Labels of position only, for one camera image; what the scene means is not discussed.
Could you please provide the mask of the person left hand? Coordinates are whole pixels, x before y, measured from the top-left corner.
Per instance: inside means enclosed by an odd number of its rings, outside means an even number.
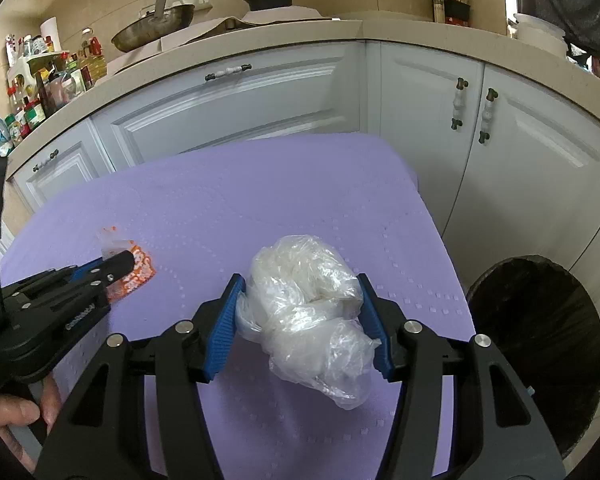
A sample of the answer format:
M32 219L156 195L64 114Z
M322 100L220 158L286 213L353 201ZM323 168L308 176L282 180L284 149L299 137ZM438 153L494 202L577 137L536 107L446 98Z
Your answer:
M23 449L12 435L9 427L27 427L37 420L43 419L47 431L52 429L61 410L61 397L52 374L43 379L42 385L39 404L11 394L0 394L0 436L9 451L29 472L35 470L35 460Z

